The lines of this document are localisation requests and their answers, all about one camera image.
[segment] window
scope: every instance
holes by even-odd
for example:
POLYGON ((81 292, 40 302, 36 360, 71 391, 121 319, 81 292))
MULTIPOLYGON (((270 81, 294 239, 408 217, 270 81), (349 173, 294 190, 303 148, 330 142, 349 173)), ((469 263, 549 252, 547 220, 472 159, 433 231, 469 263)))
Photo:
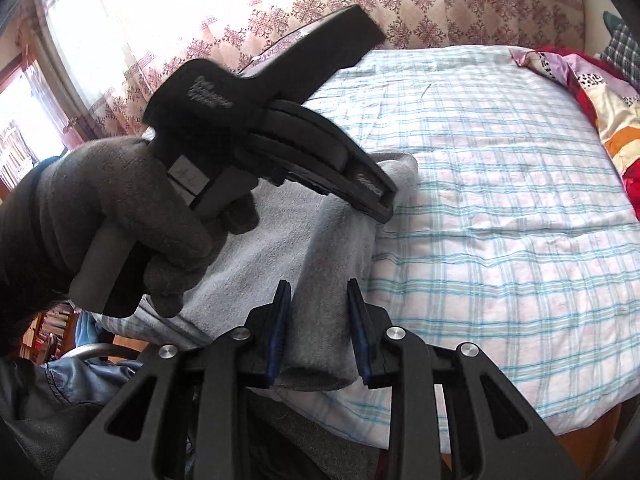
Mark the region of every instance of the window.
POLYGON ((8 190, 35 164, 65 151, 55 123, 31 91, 29 69, 18 57, 0 75, 0 180, 8 190))

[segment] plaid bed sheet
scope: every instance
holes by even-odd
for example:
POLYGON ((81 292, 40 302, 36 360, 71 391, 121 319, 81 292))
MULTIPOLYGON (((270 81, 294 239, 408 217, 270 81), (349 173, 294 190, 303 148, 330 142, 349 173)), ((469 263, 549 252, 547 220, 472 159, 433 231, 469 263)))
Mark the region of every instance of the plaid bed sheet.
MULTIPOLYGON (((429 343, 479 344, 557 434, 640 392, 640 224, 564 88, 506 47, 374 51, 306 105, 367 151, 418 160, 422 183, 361 284, 369 303, 429 343)), ((388 390, 272 394, 388 445, 388 390)))

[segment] gloved hand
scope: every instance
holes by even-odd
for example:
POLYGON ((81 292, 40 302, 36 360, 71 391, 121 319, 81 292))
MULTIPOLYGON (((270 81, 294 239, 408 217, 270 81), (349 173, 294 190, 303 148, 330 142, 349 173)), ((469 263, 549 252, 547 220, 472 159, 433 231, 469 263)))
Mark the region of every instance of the gloved hand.
POLYGON ((215 260, 227 233, 258 225, 250 186, 216 218, 197 218, 173 189, 166 168, 146 141, 116 137, 88 142, 49 166, 36 189, 44 246, 54 266, 75 276, 105 218, 158 251, 146 266, 144 283, 161 316, 182 308, 215 260))

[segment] black sleeve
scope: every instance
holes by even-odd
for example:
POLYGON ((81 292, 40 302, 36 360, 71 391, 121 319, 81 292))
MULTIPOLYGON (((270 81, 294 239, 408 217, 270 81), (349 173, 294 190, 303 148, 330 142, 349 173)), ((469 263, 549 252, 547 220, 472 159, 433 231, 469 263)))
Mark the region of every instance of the black sleeve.
POLYGON ((36 207, 40 174, 55 160, 37 165, 0 205, 0 356, 15 351, 33 317, 68 293, 71 277, 49 261, 36 207))

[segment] clamp jaw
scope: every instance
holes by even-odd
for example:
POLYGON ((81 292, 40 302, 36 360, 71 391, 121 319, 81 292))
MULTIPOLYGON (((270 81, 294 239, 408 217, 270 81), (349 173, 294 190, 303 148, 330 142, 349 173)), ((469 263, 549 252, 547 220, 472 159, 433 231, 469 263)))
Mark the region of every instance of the clamp jaw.
MULTIPOLYGON (((270 304, 206 348, 171 345, 100 412, 54 480, 249 480, 244 388, 269 388, 280 370, 291 300, 282 280, 270 304)), ((364 303, 348 283, 351 339, 369 388, 392 389, 386 480, 444 480, 434 386, 447 408, 453 479, 578 480, 580 470, 496 365, 473 343, 426 344, 364 303)))

